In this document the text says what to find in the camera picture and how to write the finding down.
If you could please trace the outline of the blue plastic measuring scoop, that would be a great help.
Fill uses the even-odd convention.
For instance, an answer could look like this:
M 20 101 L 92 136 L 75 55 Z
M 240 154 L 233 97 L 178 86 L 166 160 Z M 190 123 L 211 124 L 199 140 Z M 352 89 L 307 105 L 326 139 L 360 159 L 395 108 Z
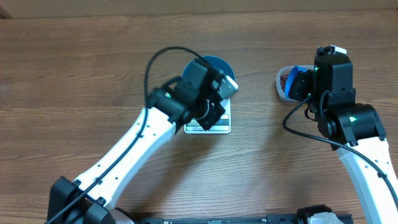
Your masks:
M 303 101 L 313 93 L 314 71 L 295 66 L 291 69 L 285 83 L 285 95 L 288 99 Z

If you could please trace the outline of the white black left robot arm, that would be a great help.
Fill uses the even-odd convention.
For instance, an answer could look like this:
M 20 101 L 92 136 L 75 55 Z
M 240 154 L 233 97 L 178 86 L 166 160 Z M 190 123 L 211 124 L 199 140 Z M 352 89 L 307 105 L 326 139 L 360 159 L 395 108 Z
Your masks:
M 116 207 L 133 177 L 191 120 L 204 130 L 217 124 L 237 89 L 231 67 L 206 56 L 191 61 L 181 76 L 145 93 L 146 105 L 134 124 L 95 165 L 74 181 L 61 177 L 53 184 L 47 223 L 133 223 Z

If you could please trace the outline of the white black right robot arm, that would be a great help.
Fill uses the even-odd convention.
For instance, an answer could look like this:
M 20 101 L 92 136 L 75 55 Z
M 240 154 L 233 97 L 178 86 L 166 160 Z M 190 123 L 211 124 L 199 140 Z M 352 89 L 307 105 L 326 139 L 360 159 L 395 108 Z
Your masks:
M 318 48 L 312 69 L 295 67 L 285 85 L 286 97 L 313 113 L 320 136 L 285 130 L 325 142 L 337 152 L 355 187 L 368 223 L 397 223 L 397 176 L 386 130 L 376 109 L 356 102 L 353 64 L 346 50 Z

